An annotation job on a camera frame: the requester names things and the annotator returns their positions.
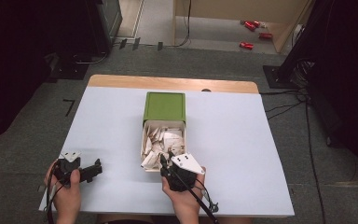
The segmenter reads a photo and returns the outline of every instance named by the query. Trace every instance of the gray carpet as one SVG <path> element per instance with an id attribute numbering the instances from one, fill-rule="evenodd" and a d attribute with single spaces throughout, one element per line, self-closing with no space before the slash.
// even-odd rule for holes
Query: gray carpet
<path id="1" fill-rule="evenodd" d="M 89 67 L 84 80 L 44 83 L 10 128 L 0 135 L 0 223 L 42 223 L 38 187 L 61 151 L 88 79 L 93 74 L 190 77 L 253 81 L 271 91 L 262 65 L 280 65 L 284 56 L 201 49 L 141 46 L 115 48 L 101 63 Z M 65 115 L 70 102 L 75 105 Z M 293 95 L 263 96 L 266 109 L 296 103 Z M 296 215 L 255 218 L 262 223 L 322 223 L 321 205 L 311 169 L 305 105 L 269 121 L 282 160 Z M 346 148 L 325 145 L 325 133 L 310 106 L 310 131 L 316 173 L 321 185 L 326 223 L 358 223 L 358 159 Z M 280 110 L 269 112 L 268 116 Z M 94 223 L 82 214 L 77 223 Z"/>

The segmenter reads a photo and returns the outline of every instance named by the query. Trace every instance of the black tape mark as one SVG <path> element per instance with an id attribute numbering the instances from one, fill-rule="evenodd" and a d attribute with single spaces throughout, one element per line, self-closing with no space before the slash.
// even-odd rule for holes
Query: black tape mark
<path id="1" fill-rule="evenodd" d="M 66 112 L 66 117 L 68 117 L 69 113 L 71 113 L 72 107 L 74 107 L 75 104 L 75 100 L 67 100 L 67 99 L 63 99 L 64 102 L 71 102 L 71 105 L 69 106 L 68 111 Z"/>
<path id="2" fill-rule="evenodd" d="M 162 50 L 163 44 L 162 42 L 158 42 L 157 50 Z"/>
<path id="3" fill-rule="evenodd" d="M 123 39 L 120 43 L 120 49 L 124 49 L 126 47 L 127 44 L 127 39 Z"/>
<path id="4" fill-rule="evenodd" d="M 138 49 L 140 41 L 141 41 L 141 37 L 135 39 L 135 43 L 133 43 L 132 50 Z"/>

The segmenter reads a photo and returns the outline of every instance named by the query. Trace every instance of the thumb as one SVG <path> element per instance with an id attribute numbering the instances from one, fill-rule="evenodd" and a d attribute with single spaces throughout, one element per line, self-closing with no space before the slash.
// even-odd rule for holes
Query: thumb
<path id="1" fill-rule="evenodd" d="M 170 190 L 170 184 L 168 183 L 167 178 L 165 178 L 165 176 L 163 176 L 161 178 L 161 182 L 162 182 L 162 191 L 164 191 L 165 193 L 168 193 Z"/>
<path id="2" fill-rule="evenodd" d="M 80 172 L 78 169 L 75 169 L 71 173 L 71 188 L 79 188 L 80 183 Z"/>

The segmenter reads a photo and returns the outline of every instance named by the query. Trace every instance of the black cable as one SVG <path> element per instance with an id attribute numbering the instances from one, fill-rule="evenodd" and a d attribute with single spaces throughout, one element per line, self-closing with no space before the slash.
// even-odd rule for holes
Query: black cable
<path id="1" fill-rule="evenodd" d="M 260 92 L 260 95 L 280 95 L 280 94 L 291 94 L 291 93 L 297 93 L 299 90 L 302 90 L 304 88 L 298 89 L 296 91 L 271 91 L 271 92 Z"/>
<path id="2" fill-rule="evenodd" d="M 58 161 L 55 161 L 53 166 L 51 167 L 50 174 L 48 174 L 48 191 L 46 192 L 46 211 L 47 211 L 47 220 L 49 224 L 53 224 L 53 215 L 51 213 L 51 202 L 52 199 L 50 199 L 50 191 L 51 191 L 51 178 L 54 175 L 56 166 L 58 165 Z"/>
<path id="3" fill-rule="evenodd" d="M 273 115 L 273 116 L 269 117 L 268 119 L 275 118 L 275 117 L 277 117 L 277 116 L 279 116 L 279 115 L 281 115 L 281 114 L 287 112 L 288 110 L 290 110 L 290 109 L 292 109 L 292 108 L 294 108 L 294 107 L 296 107 L 296 106 L 298 106 L 298 105 L 301 105 L 301 104 L 303 104 L 303 103 L 304 103 L 304 102 L 299 102 L 299 103 L 297 103 L 297 104 L 295 104 L 295 105 L 292 105 L 292 106 L 290 106 L 289 108 L 283 110 L 283 112 L 278 113 L 278 114 L 276 114 L 276 115 Z"/>
<path id="4" fill-rule="evenodd" d="M 325 224 L 326 219 L 325 219 L 325 213 L 324 213 L 324 201 L 322 199 L 322 194 L 321 194 L 321 189 L 320 189 L 320 186 L 319 186 L 318 176 L 316 175 L 315 163 L 314 163 L 313 153 L 312 153 L 312 144 L 311 144 L 311 141 L 310 141 L 310 116 L 308 114 L 308 105 L 309 105 L 308 101 L 306 101 L 306 103 L 305 103 L 305 114 L 306 114 L 306 117 L 307 117 L 308 145 L 309 145 L 309 148 L 310 148 L 310 163 L 312 165 L 312 172 L 313 172 L 313 176 L 315 178 L 316 189 L 318 190 L 319 202 L 321 204 L 322 221 L 323 221 L 323 224 Z"/>
<path id="5" fill-rule="evenodd" d="M 187 41 L 190 39 L 190 14 L 191 14 L 191 0 L 188 4 L 188 13 L 187 13 L 187 24 L 185 26 L 187 27 L 187 35 L 183 42 L 180 45 L 174 45 L 174 46 L 166 46 L 167 48 L 179 48 L 182 47 Z"/>
<path id="6" fill-rule="evenodd" d="M 209 210 L 210 210 L 212 213 L 213 213 L 213 212 L 217 212 L 217 210 L 219 209 L 219 208 L 217 207 L 218 203 L 217 203 L 217 204 L 214 204 L 214 203 L 212 202 L 211 196 L 209 196 L 209 191 L 206 189 L 205 185 L 202 184 L 202 182 L 200 182 L 198 179 L 196 179 L 196 180 L 202 185 L 202 187 L 203 187 L 204 190 L 205 190 L 205 193 L 206 193 L 206 195 L 207 195 L 207 197 L 208 197 Z"/>
<path id="7" fill-rule="evenodd" d="M 185 11 L 185 1 L 182 2 L 182 7 L 183 7 L 183 11 Z M 187 29 L 187 37 L 188 37 L 187 40 L 190 41 L 190 43 L 189 43 L 188 45 L 191 44 L 191 39 L 190 39 L 190 26 L 189 26 L 189 24 L 190 24 L 190 10 L 191 10 L 191 7 L 189 8 L 188 14 L 187 14 L 188 25 L 187 25 L 187 23 L 186 23 L 186 17 L 185 17 L 185 16 L 183 17 L 183 22 L 185 23 L 185 28 Z"/>
<path id="8" fill-rule="evenodd" d="M 85 63 L 82 63 L 82 62 L 75 62 L 75 63 L 78 63 L 78 64 L 95 64 L 95 63 L 100 63 L 101 61 L 103 61 L 103 59 L 105 59 L 107 56 L 107 53 L 104 54 L 104 56 L 98 60 L 98 61 L 95 61 L 95 62 L 85 62 Z"/>
<path id="9" fill-rule="evenodd" d="M 283 108 L 283 107 L 293 106 L 293 105 L 278 105 L 278 106 L 273 107 L 272 109 L 266 110 L 265 112 L 267 113 L 267 112 L 271 112 L 272 110 L 275 110 L 275 109 L 278 109 L 278 108 Z"/>
<path id="10" fill-rule="evenodd" d="M 53 197 L 51 198 L 50 202 L 48 203 L 48 206 L 45 208 L 46 211 L 46 217 L 48 218 L 48 224 L 54 224 L 54 220 L 52 217 L 52 211 L 51 211 L 51 206 L 54 202 L 54 198 L 57 195 L 58 191 L 60 191 L 60 189 L 62 189 L 63 185 L 61 185 L 54 193 Z"/>

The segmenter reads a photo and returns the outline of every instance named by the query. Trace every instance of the wooden table edge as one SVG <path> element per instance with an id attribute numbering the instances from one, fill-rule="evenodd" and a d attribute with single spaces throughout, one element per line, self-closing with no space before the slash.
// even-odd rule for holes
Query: wooden table edge
<path id="1" fill-rule="evenodd" d="M 138 77 L 120 75 L 92 75 L 88 87 L 116 87 L 156 89 L 171 91 L 202 91 L 256 93 L 257 85 L 252 81 L 230 81 L 177 77 Z"/>

